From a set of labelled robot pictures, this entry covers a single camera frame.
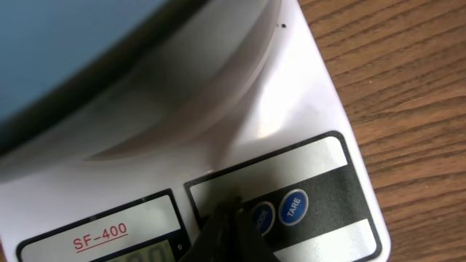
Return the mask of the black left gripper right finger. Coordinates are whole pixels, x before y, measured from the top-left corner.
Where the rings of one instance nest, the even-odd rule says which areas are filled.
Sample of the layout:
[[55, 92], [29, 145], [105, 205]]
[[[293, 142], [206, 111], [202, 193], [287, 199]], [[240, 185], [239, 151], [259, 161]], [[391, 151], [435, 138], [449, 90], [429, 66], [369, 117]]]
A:
[[232, 260], [239, 262], [279, 262], [253, 224], [250, 213], [236, 198], [232, 211]]

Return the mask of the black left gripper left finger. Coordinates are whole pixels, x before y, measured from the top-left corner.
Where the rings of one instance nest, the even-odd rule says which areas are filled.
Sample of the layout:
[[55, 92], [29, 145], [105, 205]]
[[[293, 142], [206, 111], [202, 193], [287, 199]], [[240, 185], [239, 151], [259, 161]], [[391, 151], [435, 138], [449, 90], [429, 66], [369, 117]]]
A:
[[229, 251], [233, 202], [221, 202], [210, 215], [199, 236], [180, 262], [227, 262]]

